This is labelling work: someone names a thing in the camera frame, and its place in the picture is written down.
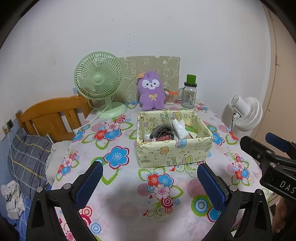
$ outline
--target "white electric fan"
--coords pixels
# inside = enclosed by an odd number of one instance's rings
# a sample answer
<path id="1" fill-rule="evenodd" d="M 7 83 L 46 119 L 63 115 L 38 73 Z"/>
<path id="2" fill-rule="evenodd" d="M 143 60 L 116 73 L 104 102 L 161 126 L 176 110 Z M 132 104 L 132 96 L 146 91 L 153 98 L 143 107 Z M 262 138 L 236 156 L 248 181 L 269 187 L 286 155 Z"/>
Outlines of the white electric fan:
<path id="1" fill-rule="evenodd" d="M 105 100 L 105 105 L 96 113 L 103 119 L 120 116 L 127 110 L 125 104 L 111 100 L 122 79 L 121 62 L 114 55 L 105 52 L 95 52 L 84 57 L 74 74 L 74 83 L 81 95 L 90 100 Z"/>
<path id="2" fill-rule="evenodd" d="M 230 104 L 239 114 L 235 126 L 240 131 L 250 131 L 259 124 L 262 118 L 262 106 L 255 97 L 242 98 L 235 95 L 231 98 Z"/>

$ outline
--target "green lid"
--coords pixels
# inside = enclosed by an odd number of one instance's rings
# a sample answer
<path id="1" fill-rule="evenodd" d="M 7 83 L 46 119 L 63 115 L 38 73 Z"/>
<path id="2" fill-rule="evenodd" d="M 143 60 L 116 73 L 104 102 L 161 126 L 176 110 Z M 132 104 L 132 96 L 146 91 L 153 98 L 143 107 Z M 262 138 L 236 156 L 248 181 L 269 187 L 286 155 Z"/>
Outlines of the green lid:
<path id="1" fill-rule="evenodd" d="M 186 83 L 190 85 L 194 85 L 196 81 L 196 75 L 188 74 L 186 78 Z"/>

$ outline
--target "glass jar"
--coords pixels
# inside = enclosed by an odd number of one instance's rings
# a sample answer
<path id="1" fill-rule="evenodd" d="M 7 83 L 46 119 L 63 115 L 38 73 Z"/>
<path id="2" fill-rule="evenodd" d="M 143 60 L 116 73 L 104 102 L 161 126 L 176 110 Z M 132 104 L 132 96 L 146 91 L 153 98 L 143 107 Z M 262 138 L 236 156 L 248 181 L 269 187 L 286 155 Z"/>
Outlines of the glass jar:
<path id="1" fill-rule="evenodd" d="M 188 84 L 184 83 L 184 87 L 180 88 L 178 91 L 178 98 L 180 99 L 180 103 L 182 107 L 187 109 L 192 109 L 195 105 L 196 98 L 196 84 Z"/>

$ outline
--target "wooden headboard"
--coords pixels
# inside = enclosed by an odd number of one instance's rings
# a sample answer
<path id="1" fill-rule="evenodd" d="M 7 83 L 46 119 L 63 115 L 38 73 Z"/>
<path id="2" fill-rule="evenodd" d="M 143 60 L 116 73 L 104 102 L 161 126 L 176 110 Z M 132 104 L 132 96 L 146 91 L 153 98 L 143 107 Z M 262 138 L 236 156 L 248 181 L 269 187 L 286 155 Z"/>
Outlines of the wooden headboard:
<path id="1" fill-rule="evenodd" d="M 69 133 L 62 121 L 60 112 L 64 112 L 72 130 L 81 126 L 76 109 L 82 108 L 86 118 L 92 108 L 83 96 L 71 96 L 68 98 L 55 98 L 37 103 L 27 109 L 24 113 L 16 113 L 20 127 L 28 134 L 50 137 L 55 141 L 72 140 L 74 133 Z"/>

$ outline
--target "blue gripper pad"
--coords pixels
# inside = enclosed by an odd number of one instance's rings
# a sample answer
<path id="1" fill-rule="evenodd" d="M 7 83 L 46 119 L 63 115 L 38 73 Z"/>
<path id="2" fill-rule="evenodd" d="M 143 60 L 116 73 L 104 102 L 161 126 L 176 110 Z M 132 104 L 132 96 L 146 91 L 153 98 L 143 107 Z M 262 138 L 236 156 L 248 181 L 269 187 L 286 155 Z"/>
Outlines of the blue gripper pad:
<path id="1" fill-rule="evenodd" d="M 197 169 L 197 178 L 206 191 L 214 208 L 221 213 L 226 210 L 229 191 L 207 164 L 201 164 Z"/>
<path id="2" fill-rule="evenodd" d="M 270 132 L 266 134 L 265 140 L 267 143 L 276 147 L 277 149 L 281 150 L 282 152 L 289 152 L 289 150 L 290 150 L 290 145 L 287 141 L 285 141 L 284 139 L 282 139 Z"/>
<path id="3" fill-rule="evenodd" d="M 71 196 L 75 200 L 77 210 L 85 208 L 103 175 L 103 165 L 95 161 L 84 174 L 78 176 L 73 183 Z"/>

